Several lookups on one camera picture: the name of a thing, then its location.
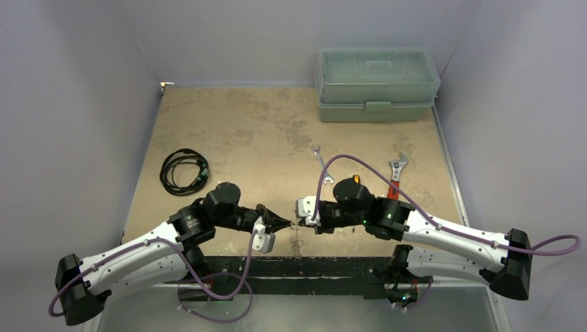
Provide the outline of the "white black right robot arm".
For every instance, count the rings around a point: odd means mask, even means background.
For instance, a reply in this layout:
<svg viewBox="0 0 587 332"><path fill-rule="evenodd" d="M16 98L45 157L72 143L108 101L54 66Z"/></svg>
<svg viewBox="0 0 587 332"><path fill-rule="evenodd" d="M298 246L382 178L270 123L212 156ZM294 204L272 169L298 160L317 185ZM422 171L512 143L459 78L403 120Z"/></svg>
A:
<svg viewBox="0 0 587 332"><path fill-rule="evenodd" d="M489 232L434 216L427 219L414 205L377 197L351 178L335 185L334 198L333 202L315 196L298 199L298 224L317 234L362 225L378 239L407 241L408 245L395 247L388 264L393 279L467 279L503 297L529 298L532 255L526 232L516 228L507 233Z"/></svg>

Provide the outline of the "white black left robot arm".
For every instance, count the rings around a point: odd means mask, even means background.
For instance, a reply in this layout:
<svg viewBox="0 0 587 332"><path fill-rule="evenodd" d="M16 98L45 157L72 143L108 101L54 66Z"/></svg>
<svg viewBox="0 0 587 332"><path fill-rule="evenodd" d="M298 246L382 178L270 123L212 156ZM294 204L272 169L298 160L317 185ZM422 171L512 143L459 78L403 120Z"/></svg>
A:
<svg viewBox="0 0 587 332"><path fill-rule="evenodd" d="M241 207L240 196L236 184L221 183L132 241L90 257L61 258L48 314L75 326L100 314L110 299L166 282L196 283L212 299L232 299L250 286L253 251L271 252L276 232L291 225L263 204ZM241 275L209 271L199 246L213 239L217 228L250 234Z"/></svg>

